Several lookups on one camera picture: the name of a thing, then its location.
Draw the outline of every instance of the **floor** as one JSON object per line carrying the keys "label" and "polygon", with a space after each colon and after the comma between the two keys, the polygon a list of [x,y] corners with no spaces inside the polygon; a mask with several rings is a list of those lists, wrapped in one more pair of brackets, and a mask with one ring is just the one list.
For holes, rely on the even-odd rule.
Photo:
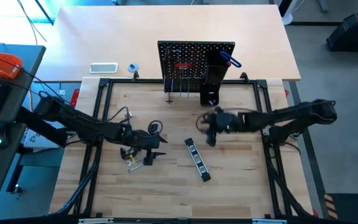
{"label": "floor", "polygon": [[[341,21],[352,13],[358,12],[358,1],[352,0],[326,0],[329,12],[323,14],[317,0],[305,0],[303,5],[293,13],[294,21]],[[34,2],[22,0],[24,7],[33,17],[42,18]],[[58,7],[67,4],[104,4],[109,1],[52,1],[45,0],[41,3],[54,17]],[[184,0],[127,0],[126,4],[189,4]],[[211,4],[268,4],[268,0],[210,0]],[[12,5],[11,10],[5,10],[5,16],[14,18],[15,23],[23,24],[20,8]],[[1,26],[11,29],[12,24],[6,22],[0,15]],[[36,24],[41,33],[46,36],[51,29],[49,24]],[[34,36],[29,26],[15,26],[20,32],[15,37],[7,38],[0,35],[1,42],[34,44]],[[337,121],[329,126],[316,125],[310,128],[313,146],[316,152],[324,187],[327,193],[358,193],[358,53],[329,52],[325,45],[325,39],[335,27],[304,27],[287,26],[287,34],[293,49],[293,53],[301,73],[302,80],[297,83],[300,97],[303,101],[311,101],[316,98],[336,100]],[[66,90],[63,96],[70,100],[71,93],[79,88],[79,83],[51,84],[57,91]],[[34,84],[34,90],[41,90],[39,84]],[[311,176],[310,166],[305,153],[303,141],[299,141],[303,169],[308,183],[312,205],[321,213],[319,202],[316,199],[316,189]],[[24,159],[27,166],[19,179],[19,184],[24,188],[20,195],[0,193],[0,219],[15,217],[30,217],[45,215],[48,213],[48,205],[52,198],[53,187],[58,174],[58,164],[62,156],[62,150],[45,152]]]}

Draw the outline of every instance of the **pegboard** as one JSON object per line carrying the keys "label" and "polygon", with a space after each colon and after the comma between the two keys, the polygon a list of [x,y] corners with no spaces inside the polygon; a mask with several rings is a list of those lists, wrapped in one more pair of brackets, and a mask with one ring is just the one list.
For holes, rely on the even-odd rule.
{"label": "pegboard", "polygon": [[[210,50],[224,50],[231,55],[235,43],[158,41],[157,45],[164,92],[199,93],[207,73],[206,54]],[[175,69],[177,63],[190,63],[191,68]]]}

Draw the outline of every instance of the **orange box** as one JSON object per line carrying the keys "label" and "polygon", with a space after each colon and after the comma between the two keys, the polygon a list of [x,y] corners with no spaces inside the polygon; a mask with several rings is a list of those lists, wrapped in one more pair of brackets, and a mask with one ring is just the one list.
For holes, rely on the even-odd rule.
{"label": "orange box", "polygon": [[15,79],[22,68],[23,61],[15,55],[5,53],[0,53],[0,59],[0,77]]}

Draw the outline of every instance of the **blue handle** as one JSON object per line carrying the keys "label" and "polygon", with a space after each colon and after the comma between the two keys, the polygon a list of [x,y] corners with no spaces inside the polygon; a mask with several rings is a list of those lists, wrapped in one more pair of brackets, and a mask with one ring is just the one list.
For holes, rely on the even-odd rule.
{"label": "blue handle", "polygon": [[223,50],[221,51],[221,57],[224,60],[226,60],[227,62],[231,61],[232,64],[237,68],[241,68],[241,66],[242,66],[240,62],[238,62],[236,59],[234,59],[231,55],[229,55],[227,52],[225,52]]}

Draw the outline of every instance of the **wooden work surface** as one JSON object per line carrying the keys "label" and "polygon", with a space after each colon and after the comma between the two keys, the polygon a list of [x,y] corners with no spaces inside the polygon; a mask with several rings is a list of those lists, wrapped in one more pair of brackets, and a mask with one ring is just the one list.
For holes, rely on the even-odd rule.
{"label": "wooden work surface", "polygon": [[[226,78],[299,80],[300,74],[276,5],[61,7],[48,36],[37,77],[82,81],[91,63],[117,62],[114,77],[138,63],[142,78],[162,78],[158,40],[235,42]],[[106,74],[94,74],[106,77]]]}
{"label": "wooden work surface", "polygon": [[[98,78],[83,79],[76,105],[78,110],[93,113],[98,83]],[[272,108],[286,107],[282,81],[268,80],[268,87]],[[273,213],[260,132],[219,134],[216,147],[209,147],[205,143],[206,136],[197,131],[195,121],[199,114],[211,108],[200,106],[197,93],[190,93],[189,98],[187,93],[181,98],[173,94],[173,103],[169,105],[165,102],[167,94],[162,91],[161,84],[114,84],[112,89],[108,117],[118,108],[128,106],[134,116],[131,119],[134,129],[147,130],[152,120],[159,119],[163,123],[162,137],[169,143],[161,143],[159,149],[154,149],[167,155],[159,156],[153,166],[128,174],[128,166],[119,155],[120,146],[105,141],[93,214],[102,212],[105,217],[139,218],[260,218],[266,213]],[[104,96],[101,102],[99,117],[103,112]],[[256,110],[251,86],[223,85],[220,102],[222,108]],[[115,121],[121,119],[124,119],[124,114],[120,114]],[[193,138],[196,143],[211,180],[201,180],[185,146],[187,138]],[[288,187],[302,206],[311,212],[299,153],[288,146],[281,147],[281,151]],[[85,145],[81,143],[65,149],[51,212],[61,208],[76,189],[84,153]],[[278,192],[284,211],[281,191]]]}

